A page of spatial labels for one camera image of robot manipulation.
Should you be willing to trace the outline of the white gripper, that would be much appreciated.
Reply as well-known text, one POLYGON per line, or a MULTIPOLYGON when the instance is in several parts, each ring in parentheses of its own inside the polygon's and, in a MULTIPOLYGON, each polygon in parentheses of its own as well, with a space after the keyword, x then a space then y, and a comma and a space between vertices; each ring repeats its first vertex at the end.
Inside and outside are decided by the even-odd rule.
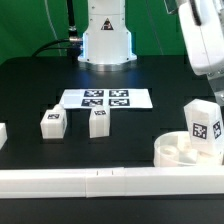
POLYGON ((224 0, 186 0, 178 15, 194 73, 212 73, 208 82, 224 106, 224 0))

